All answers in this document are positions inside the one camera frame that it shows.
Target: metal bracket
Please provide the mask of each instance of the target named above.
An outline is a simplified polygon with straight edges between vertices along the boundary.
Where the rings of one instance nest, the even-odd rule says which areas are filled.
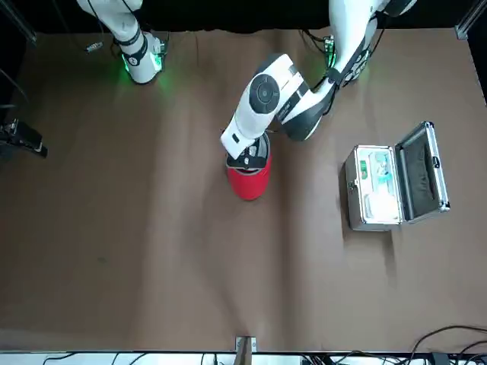
[[[450,365],[450,358],[448,355],[440,352],[431,352],[433,365]]]
[[[19,29],[24,37],[32,44],[36,45],[37,35],[35,30],[28,24],[19,10],[9,0],[0,0],[0,11],[3,11],[5,16],[10,19],[13,25]]]
[[[468,10],[459,24],[455,26],[455,32],[457,33],[457,38],[459,40],[468,39],[470,28],[475,24],[486,8],[487,0],[477,0],[474,6]]]
[[[238,352],[240,346],[244,343],[245,339],[249,337],[236,337],[235,338],[235,351]],[[250,343],[252,344],[252,352],[257,352],[257,339],[250,337]]]

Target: red cylinder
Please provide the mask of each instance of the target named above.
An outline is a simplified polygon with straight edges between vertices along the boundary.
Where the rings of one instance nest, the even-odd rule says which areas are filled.
[[[228,181],[235,194],[243,200],[259,198],[266,190],[271,176],[272,155],[269,151],[266,166],[251,173],[246,170],[227,168]]]

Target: green led light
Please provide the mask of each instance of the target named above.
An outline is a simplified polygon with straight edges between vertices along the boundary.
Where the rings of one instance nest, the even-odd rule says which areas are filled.
[[[162,60],[160,56],[156,56],[154,53],[149,53],[151,61],[154,64],[155,71],[159,72],[162,69]]]
[[[130,73],[130,71],[129,71],[129,65],[127,65],[127,61],[125,60],[125,57],[123,57],[123,55],[122,55],[122,60],[123,60],[123,64],[125,65],[125,71],[127,71],[128,73]]]
[[[336,61],[335,41],[333,40],[333,37],[324,37],[323,45],[325,49],[326,67],[332,68]]]
[[[152,64],[154,65],[155,71],[159,72],[162,70],[162,58],[160,56],[156,56],[154,53],[149,53],[149,57],[151,58]],[[125,65],[125,70],[130,73],[129,65],[125,60],[125,57],[122,55],[123,64]]]

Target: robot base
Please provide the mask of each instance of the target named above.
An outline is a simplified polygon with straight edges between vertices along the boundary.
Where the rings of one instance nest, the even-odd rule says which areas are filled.
[[[161,49],[161,41],[150,33],[144,33],[144,37],[147,38],[149,46],[145,49],[138,62],[136,59],[132,59],[132,57],[122,55],[125,68],[136,84],[147,84],[163,68],[161,52],[152,52],[154,48]]]

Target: brown table surface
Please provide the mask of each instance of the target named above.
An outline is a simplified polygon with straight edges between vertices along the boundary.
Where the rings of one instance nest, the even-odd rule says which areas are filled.
[[[408,351],[443,325],[487,325],[487,112],[453,30],[387,30],[311,140],[272,136],[271,182],[254,202],[231,191],[221,130],[271,52],[310,84],[321,56],[291,30],[178,33],[166,71],[139,86],[108,49],[42,36],[24,58],[31,104],[15,115],[49,156],[1,165],[3,348],[229,351],[252,335],[262,351]],[[423,120],[451,212],[351,232],[350,150],[394,144]],[[452,331],[422,349],[477,338]]]

